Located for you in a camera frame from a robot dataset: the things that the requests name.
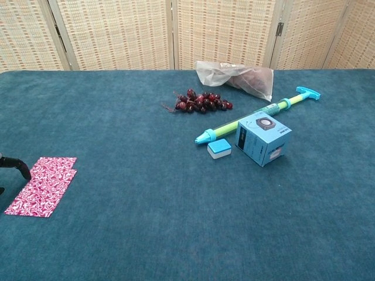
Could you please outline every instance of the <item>plastic bag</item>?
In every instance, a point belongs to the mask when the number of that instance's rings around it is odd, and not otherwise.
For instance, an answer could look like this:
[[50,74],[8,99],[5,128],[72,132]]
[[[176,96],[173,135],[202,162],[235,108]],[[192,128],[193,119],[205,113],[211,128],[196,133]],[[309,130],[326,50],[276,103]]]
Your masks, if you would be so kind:
[[215,87],[227,83],[255,97],[272,100],[274,71],[270,68],[210,61],[196,61],[195,68],[203,85]]

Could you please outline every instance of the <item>teal carpet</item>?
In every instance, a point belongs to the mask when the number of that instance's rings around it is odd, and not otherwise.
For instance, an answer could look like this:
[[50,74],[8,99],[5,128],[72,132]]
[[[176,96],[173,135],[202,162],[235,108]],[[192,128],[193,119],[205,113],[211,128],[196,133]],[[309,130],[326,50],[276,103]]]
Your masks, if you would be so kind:
[[[286,154],[259,167],[226,139],[194,139],[269,103],[194,71],[0,75],[0,152],[32,167],[77,157],[50,218],[5,215],[26,182],[0,169],[0,279],[375,280],[375,70],[274,72]],[[214,91],[231,111],[169,113],[173,91]]]

